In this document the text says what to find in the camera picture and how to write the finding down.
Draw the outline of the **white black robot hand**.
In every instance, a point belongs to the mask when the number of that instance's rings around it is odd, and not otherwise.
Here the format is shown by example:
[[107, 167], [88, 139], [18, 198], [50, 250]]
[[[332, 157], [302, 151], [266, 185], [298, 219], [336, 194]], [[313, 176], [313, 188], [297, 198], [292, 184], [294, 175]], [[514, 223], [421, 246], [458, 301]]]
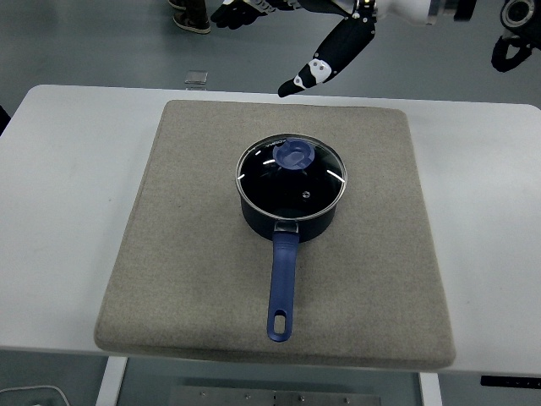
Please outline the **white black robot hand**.
[[414, 25], [429, 25], [439, 11], [438, 1], [225, 1], [211, 15], [219, 28], [236, 30], [277, 10], [304, 9], [336, 14], [341, 21], [323, 40], [312, 59], [291, 80], [282, 84], [278, 96], [290, 96], [335, 78], [373, 39], [378, 19], [394, 14]]

